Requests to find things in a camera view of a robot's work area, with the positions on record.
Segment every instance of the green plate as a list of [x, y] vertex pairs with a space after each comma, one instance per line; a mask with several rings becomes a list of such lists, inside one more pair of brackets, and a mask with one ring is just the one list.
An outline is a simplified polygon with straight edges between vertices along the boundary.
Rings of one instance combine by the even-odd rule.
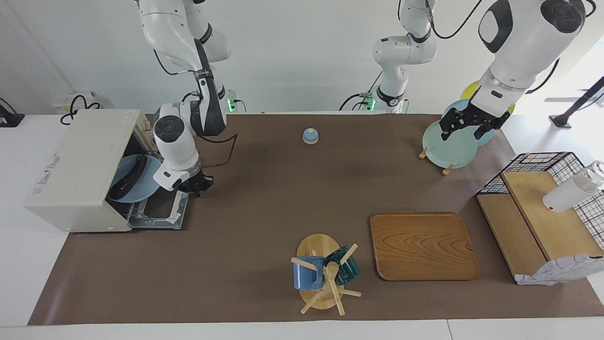
[[442, 130], [439, 121], [432, 123], [423, 133], [422, 144], [428, 148], [426, 155], [431, 162], [441, 168], [458, 169], [468, 165], [476, 156], [478, 141], [471, 129], [453, 132], [447, 141], [440, 137]]

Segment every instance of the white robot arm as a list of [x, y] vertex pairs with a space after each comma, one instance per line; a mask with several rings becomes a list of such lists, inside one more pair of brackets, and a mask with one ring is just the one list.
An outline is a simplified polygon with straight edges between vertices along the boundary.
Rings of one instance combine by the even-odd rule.
[[[437, 0], [429, 0], [431, 8]], [[405, 65], [425, 64], [436, 55], [436, 40], [432, 36], [425, 0], [405, 0], [400, 8], [400, 24], [406, 36], [389, 36], [378, 40], [373, 59], [382, 67], [382, 83], [372, 89], [377, 98], [376, 110], [399, 112], [409, 75]]]
[[581, 0], [497, 0], [478, 33], [495, 54], [465, 110], [451, 109], [440, 121], [443, 140], [467, 126], [479, 139], [500, 129], [514, 104], [579, 34], [585, 22]]
[[213, 179], [201, 171], [193, 136], [217, 136], [227, 125], [220, 105], [226, 90], [216, 81], [210, 62], [231, 54], [224, 34], [214, 30], [203, 15], [199, 4], [204, 1], [135, 0], [149, 45], [191, 72], [199, 94], [199, 100], [163, 104], [157, 111], [153, 133], [164, 162], [153, 178], [166, 190], [197, 195]]

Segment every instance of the clear plastic bottle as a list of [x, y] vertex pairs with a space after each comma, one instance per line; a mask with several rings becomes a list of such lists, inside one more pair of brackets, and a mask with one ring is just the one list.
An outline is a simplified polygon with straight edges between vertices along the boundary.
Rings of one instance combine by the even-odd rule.
[[595, 161], [543, 197], [554, 212], [565, 212], [604, 189], [604, 162]]

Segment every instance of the black wire basket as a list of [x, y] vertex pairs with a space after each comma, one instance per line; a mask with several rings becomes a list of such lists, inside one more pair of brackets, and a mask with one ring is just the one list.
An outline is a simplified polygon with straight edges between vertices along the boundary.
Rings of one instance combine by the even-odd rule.
[[[509, 194], [501, 176], [505, 172], [547, 171], [557, 184], [561, 184], [584, 167], [585, 165], [572, 152], [520, 154], [485, 184], [476, 195]], [[590, 231], [591, 236], [604, 250], [604, 191], [577, 204], [574, 210]]]

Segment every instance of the white microwave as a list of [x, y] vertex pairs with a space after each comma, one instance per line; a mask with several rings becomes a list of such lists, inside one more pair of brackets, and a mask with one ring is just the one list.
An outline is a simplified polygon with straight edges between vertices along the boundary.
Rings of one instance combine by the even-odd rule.
[[188, 194], [170, 193], [172, 208], [163, 217], [145, 213], [153, 196], [132, 204], [107, 198], [120, 160], [132, 154], [159, 157], [151, 121], [141, 110], [80, 110], [24, 205], [65, 232], [180, 229]]

